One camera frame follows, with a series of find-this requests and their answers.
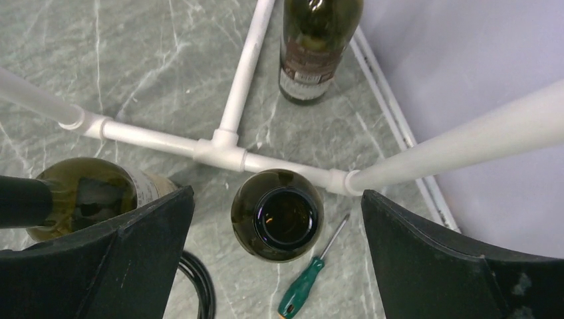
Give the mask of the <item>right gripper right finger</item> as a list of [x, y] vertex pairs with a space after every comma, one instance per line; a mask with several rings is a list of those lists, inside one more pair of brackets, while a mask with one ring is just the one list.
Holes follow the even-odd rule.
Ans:
[[364, 228], [387, 318], [562, 318], [563, 260], [472, 239], [373, 190]]

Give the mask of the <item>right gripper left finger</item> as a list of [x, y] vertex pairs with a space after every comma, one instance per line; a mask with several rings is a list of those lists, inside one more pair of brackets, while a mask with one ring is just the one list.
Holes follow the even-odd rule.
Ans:
[[161, 318], [194, 190], [21, 251], [1, 251], [2, 318]]

